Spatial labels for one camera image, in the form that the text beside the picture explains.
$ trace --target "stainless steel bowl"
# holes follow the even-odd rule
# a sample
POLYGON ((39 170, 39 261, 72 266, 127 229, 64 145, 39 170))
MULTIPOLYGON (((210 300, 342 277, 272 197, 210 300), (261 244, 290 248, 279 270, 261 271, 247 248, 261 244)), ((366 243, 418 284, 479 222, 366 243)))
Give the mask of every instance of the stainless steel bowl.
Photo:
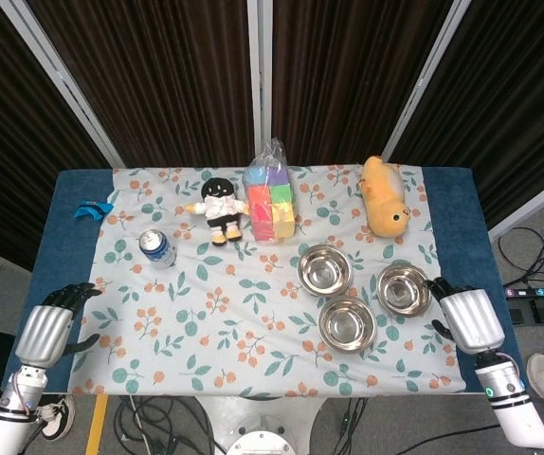
POLYGON ((352 264, 337 248, 326 244, 314 245, 299 258, 298 276, 310 294, 334 296, 350 287, 352 264))
POLYGON ((410 264, 386 267, 378 279, 379 302, 395 315, 411 318, 421 315, 430 305, 430 291, 424 284, 424 271, 410 264))
POLYGON ((362 300, 340 296, 322 307, 318 329, 330 347, 344 353, 360 353, 372 345, 377 324, 362 300))

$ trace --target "plush doll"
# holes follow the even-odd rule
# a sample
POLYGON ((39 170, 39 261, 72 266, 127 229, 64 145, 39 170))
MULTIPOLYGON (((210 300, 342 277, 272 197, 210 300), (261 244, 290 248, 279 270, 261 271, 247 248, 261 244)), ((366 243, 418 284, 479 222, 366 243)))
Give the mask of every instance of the plush doll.
POLYGON ((189 213, 204 214, 211 228, 211 243, 223 246, 226 240, 238 242, 243 234, 238 227, 241 213, 248 213, 245 202, 234 196, 234 185, 225 178, 210 178, 200 190, 203 202, 188 204, 189 213))
POLYGON ((405 232, 409 210, 405 205, 405 184, 395 166, 371 156, 363 167, 359 186, 373 234, 396 237, 405 232))

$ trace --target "black and white plush toy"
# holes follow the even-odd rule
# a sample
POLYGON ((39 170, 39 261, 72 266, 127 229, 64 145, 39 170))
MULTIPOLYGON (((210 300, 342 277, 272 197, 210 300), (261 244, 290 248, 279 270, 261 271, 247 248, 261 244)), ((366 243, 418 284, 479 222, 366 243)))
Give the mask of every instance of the black and white plush toy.
POLYGON ((186 210, 207 217, 211 228, 211 243, 223 246, 226 240, 238 242, 243 233, 238 227, 241 213, 248 214, 248 205, 236 199, 234 185, 225 178, 210 178, 200 190, 203 202, 189 204, 186 210))

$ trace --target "robotic arm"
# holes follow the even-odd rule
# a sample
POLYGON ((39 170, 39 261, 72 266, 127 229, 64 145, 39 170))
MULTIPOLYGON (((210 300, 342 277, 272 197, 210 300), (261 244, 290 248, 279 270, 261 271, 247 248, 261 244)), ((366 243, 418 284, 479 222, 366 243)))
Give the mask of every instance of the robotic arm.
POLYGON ((45 389, 46 370, 62 355, 88 349, 100 337, 66 346, 74 317, 91 297, 101 294, 94 284, 70 284, 52 292, 32 309, 15 354, 22 361, 19 371, 9 378, 0 398, 0 455, 16 455, 26 439, 36 408, 45 389))
POLYGON ((441 304, 449 327, 436 319, 432 325, 462 351, 476 356, 475 372, 508 441, 544 455, 544 424, 513 359, 499 351, 504 333, 486 292, 454 289, 442 277, 426 285, 441 304))

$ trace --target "brown curtain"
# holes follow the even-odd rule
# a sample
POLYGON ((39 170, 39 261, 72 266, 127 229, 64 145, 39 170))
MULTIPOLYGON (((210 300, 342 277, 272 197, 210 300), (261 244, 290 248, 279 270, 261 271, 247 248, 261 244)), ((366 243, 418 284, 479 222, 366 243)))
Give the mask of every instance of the brown curtain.
POLYGON ((60 171, 107 167, 0 10, 0 256, 31 269, 60 171))
POLYGON ((544 190, 544 2, 472 2, 391 160, 472 168, 490 228, 544 190))
POLYGON ((245 0, 28 0, 128 166, 253 157, 245 0))
POLYGON ((380 155, 450 5, 275 0, 272 133, 290 163, 380 155))

